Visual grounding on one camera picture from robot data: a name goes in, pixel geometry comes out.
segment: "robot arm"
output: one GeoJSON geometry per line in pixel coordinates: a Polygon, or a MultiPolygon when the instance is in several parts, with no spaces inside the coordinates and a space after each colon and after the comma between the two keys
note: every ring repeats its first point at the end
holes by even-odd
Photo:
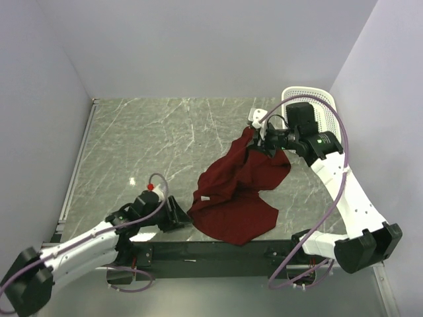
{"type": "Polygon", "coordinates": [[[345,187],[337,208],[345,223],[346,234],[315,231],[303,241],[309,230],[293,235],[294,244],[302,241],[302,250],[336,260],[348,273],[386,260],[402,237],[397,224],[389,225],[367,198],[349,166],[344,168],[345,153],[333,133],[319,133],[314,108],[308,102],[287,105],[288,128],[275,129],[263,109],[252,109],[249,122],[256,129],[250,147],[273,156],[278,149],[295,150],[321,179],[335,200],[345,187]]]}
{"type": "Polygon", "coordinates": [[[130,238],[141,227],[157,225],[163,232],[167,232],[190,223],[191,220],[174,197],[166,196],[166,190],[161,185],[146,190],[133,203],[122,206],[80,236],[38,253],[33,248],[21,252],[0,283],[4,286],[13,275],[36,264],[5,289],[16,313],[20,317],[31,316],[44,307],[62,287],[84,274],[97,267],[121,265],[127,263],[128,258],[132,260],[135,252],[130,238]],[[152,217],[136,224],[124,225],[148,215],[152,217]]]}

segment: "white wall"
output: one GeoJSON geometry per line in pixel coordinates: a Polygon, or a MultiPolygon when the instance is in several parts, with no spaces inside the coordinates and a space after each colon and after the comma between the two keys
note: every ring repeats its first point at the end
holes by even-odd
{"type": "Polygon", "coordinates": [[[0,1],[0,42],[2,277],[54,232],[91,100],[35,1],[0,1]]]}
{"type": "Polygon", "coordinates": [[[329,89],[376,0],[38,0],[89,94],[329,89]]]}
{"type": "Polygon", "coordinates": [[[351,166],[404,236],[386,262],[402,316],[423,312],[423,3],[379,0],[331,93],[351,166]]]}

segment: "gray marble table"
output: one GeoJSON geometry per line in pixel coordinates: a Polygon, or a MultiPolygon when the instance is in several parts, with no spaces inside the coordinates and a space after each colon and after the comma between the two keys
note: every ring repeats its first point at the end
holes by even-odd
{"type": "MultiPolygon", "coordinates": [[[[145,189],[160,172],[170,194],[187,211],[198,177],[241,135],[252,107],[271,109],[275,98],[135,98],[97,100],[73,194],[67,202],[62,241],[102,221],[145,189]]],[[[257,240],[290,238],[311,228],[332,203],[326,188],[293,153],[288,177],[261,198],[279,209],[276,228],[257,240]]],[[[335,212],[320,229],[345,233],[335,212]]],[[[139,240],[213,240],[193,226],[161,233],[143,228],[139,240]]]]}

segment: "white plastic basket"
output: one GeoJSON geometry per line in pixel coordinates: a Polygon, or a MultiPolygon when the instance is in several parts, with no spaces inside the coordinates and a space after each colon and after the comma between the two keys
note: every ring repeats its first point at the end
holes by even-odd
{"type": "MultiPolygon", "coordinates": [[[[333,100],[333,97],[331,94],[329,94],[327,91],[324,91],[322,89],[317,88],[311,88],[311,87],[288,87],[282,92],[282,100],[297,96],[299,94],[310,94],[312,96],[319,97],[323,99],[324,101],[328,102],[336,111],[335,101],[333,100]]],[[[308,102],[310,103],[314,109],[315,109],[315,120],[317,121],[319,125],[319,132],[325,132],[330,131],[333,134],[335,134],[336,138],[339,142],[341,142],[341,131],[339,128],[339,123],[336,120],[333,113],[321,102],[318,102],[317,100],[311,99],[311,98],[298,98],[294,99],[292,101],[286,102],[285,104],[282,104],[282,116],[289,120],[286,116],[286,106],[288,104],[293,104],[295,102],[308,102]]]]}

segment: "fabric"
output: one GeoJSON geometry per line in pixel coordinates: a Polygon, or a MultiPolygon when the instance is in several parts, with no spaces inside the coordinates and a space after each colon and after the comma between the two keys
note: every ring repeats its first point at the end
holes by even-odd
{"type": "Polygon", "coordinates": [[[258,191],[273,190],[291,169],[283,151],[270,158],[248,150],[253,134],[254,130],[246,127],[228,153],[201,174],[188,211],[198,230],[236,245],[275,227],[278,210],[262,201],[258,191]]]}

